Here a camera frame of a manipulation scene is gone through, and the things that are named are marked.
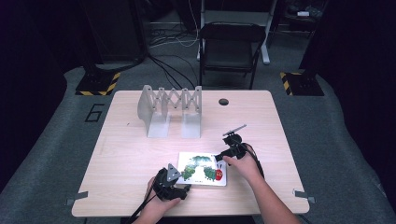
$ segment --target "black chair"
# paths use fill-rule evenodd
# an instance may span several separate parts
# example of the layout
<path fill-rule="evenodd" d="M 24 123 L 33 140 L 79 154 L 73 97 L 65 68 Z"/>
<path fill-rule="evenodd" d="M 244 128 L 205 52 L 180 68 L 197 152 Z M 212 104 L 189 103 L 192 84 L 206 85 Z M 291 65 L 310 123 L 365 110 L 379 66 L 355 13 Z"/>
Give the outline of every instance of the black chair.
<path fill-rule="evenodd" d="M 251 73 L 253 87 L 265 28 L 251 23 L 211 22 L 200 31 L 200 77 L 205 70 Z"/>

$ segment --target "gray carpet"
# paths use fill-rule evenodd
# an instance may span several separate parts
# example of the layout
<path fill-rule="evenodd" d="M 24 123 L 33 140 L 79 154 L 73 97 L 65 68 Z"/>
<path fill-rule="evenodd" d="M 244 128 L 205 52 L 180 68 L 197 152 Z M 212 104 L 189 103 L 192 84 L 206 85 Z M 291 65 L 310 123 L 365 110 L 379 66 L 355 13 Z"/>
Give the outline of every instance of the gray carpet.
<path fill-rule="evenodd" d="M 312 223 L 396 223 L 375 172 L 363 159 L 349 136 L 343 112 L 332 88 L 320 77 L 325 96 L 288 96 L 279 73 L 298 72 L 308 40 L 301 35 L 276 34 L 269 54 L 270 65 L 259 63 L 254 90 L 268 90 L 290 143 L 306 192 L 317 199 L 305 214 Z M 198 75 L 198 43 L 151 48 L 150 53 L 174 66 L 193 83 Z M 121 64 L 108 64 L 117 67 Z M 78 192 L 79 185 L 110 106 L 109 96 L 76 96 L 75 87 L 84 75 L 76 68 L 64 76 L 68 88 L 46 130 L 0 196 L 0 223 L 84 223 L 71 215 L 65 200 Z M 174 74 L 183 87 L 191 84 Z M 203 90 L 242 89 L 249 76 L 233 75 L 224 82 L 216 74 L 205 77 Z M 163 70 L 146 59 L 120 75 L 115 91 L 172 88 Z M 93 104 L 105 104 L 98 122 L 84 122 Z M 120 223 L 118 217 L 88 218 L 87 223 Z"/>

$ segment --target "small black object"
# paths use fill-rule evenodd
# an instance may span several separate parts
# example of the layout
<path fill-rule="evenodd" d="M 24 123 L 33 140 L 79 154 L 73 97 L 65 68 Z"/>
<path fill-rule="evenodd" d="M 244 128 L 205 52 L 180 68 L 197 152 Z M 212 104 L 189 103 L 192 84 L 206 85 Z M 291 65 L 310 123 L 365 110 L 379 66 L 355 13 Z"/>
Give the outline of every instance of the small black object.
<path fill-rule="evenodd" d="M 220 105 L 228 105 L 230 103 L 227 99 L 221 98 L 219 99 L 219 104 Z"/>
<path fill-rule="evenodd" d="M 242 137 L 239 136 L 239 134 L 235 133 L 236 131 L 238 131 L 246 126 L 247 125 L 245 124 L 237 129 L 234 129 L 234 130 L 229 131 L 224 134 L 224 135 L 228 135 L 228 136 L 226 138 L 223 138 L 223 141 L 225 144 L 230 146 L 230 148 L 222 151 L 219 155 L 216 155 L 215 160 L 217 162 L 222 161 L 223 156 L 236 157 L 238 160 L 240 160 L 245 156 L 246 153 L 248 153 L 253 158 L 253 160 L 256 162 L 257 167 L 259 168 L 260 174 L 264 178 L 264 171 L 262 170 L 262 165 L 260 164 L 260 161 L 258 160 L 253 147 L 247 143 L 242 143 Z M 253 152 L 249 151 L 247 147 L 251 147 Z"/>
<path fill-rule="evenodd" d="M 186 199 L 187 192 L 190 190 L 191 185 L 187 185 L 183 189 L 175 188 L 178 178 L 168 181 L 167 179 L 168 170 L 162 168 L 155 176 L 153 189 L 157 193 L 157 197 L 161 200 L 172 200 L 180 198 Z"/>
<path fill-rule="evenodd" d="M 242 137 L 238 134 L 229 134 L 223 138 L 225 144 L 230 146 L 229 149 L 222 151 L 219 155 L 215 156 L 216 161 L 222 161 L 223 156 L 234 157 L 239 160 L 243 158 L 247 152 L 246 148 L 242 146 Z"/>

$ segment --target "chair leg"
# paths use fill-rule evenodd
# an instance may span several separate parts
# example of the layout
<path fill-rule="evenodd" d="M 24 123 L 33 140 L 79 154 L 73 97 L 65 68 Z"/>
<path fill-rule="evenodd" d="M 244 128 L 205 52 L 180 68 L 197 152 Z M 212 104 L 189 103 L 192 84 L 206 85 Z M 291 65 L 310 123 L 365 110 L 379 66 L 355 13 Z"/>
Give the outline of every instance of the chair leg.
<path fill-rule="evenodd" d="M 252 90 L 253 89 L 253 81 L 254 81 L 254 75 L 256 74 L 256 71 L 252 71 L 251 72 L 251 80 L 250 80 L 250 85 L 249 85 L 249 89 Z"/>
<path fill-rule="evenodd" d="M 314 33 L 315 33 L 315 30 L 314 30 L 314 31 L 310 31 L 310 32 L 309 32 L 309 35 L 308 35 L 308 39 L 311 38 L 311 36 L 312 36 Z"/>
<path fill-rule="evenodd" d="M 199 86 L 202 86 L 202 73 L 203 73 L 203 69 L 200 67 L 199 68 Z"/>

